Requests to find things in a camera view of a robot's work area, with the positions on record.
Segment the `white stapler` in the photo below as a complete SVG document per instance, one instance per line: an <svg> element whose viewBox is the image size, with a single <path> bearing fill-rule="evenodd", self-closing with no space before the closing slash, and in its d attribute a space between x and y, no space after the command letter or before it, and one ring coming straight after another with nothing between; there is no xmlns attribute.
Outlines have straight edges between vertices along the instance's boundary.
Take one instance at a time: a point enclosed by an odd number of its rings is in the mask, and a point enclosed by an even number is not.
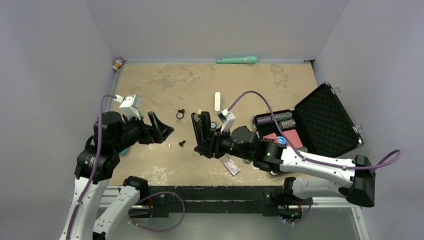
<svg viewBox="0 0 424 240"><path fill-rule="evenodd" d="M218 114L221 111L221 93L215 92L214 94L214 113Z"/></svg>

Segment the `black stapler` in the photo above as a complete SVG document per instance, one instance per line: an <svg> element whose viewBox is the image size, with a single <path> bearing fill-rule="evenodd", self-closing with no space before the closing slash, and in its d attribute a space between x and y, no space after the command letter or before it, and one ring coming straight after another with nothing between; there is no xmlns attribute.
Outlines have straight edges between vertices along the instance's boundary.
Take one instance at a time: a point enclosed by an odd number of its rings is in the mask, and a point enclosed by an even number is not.
<svg viewBox="0 0 424 240"><path fill-rule="evenodd" d="M194 135L196 132L204 131L204 114L210 114L208 111L202 111L201 113L193 112L191 114L191 121L193 125Z"/></svg>

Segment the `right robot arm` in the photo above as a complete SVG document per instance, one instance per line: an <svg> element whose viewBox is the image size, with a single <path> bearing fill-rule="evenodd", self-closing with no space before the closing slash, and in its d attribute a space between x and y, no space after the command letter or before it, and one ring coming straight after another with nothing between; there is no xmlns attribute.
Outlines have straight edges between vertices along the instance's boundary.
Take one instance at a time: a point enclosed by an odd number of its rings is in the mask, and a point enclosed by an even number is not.
<svg viewBox="0 0 424 240"><path fill-rule="evenodd" d="M208 159L224 155L253 163L256 168L273 173L300 173L311 180L291 177L284 181L280 196L288 204L313 197L344 198L360 207L375 206L375 178L370 160L363 155L355 158L332 158L261 139L247 126L233 131L212 128L207 111L192 113L191 121L197 146L194 151Z"/></svg>

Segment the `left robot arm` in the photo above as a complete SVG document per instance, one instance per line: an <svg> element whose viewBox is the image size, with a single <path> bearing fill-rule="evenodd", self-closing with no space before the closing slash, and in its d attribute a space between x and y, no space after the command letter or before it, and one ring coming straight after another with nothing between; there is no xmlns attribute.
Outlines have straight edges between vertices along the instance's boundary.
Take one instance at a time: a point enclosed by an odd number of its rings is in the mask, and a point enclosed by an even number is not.
<svg viewBox="0 0 424 240"><path fill-rule="evenodd" d="M129 176L117 197L98 215L104 192L120 163L120 153L136 143L161 144L174 132L154 112L147 115L151 124L115 111L102 113L94 123L94 135L77 156L73 199L60 239L109 240L130 208L148 201L148 181Z"/></svg>

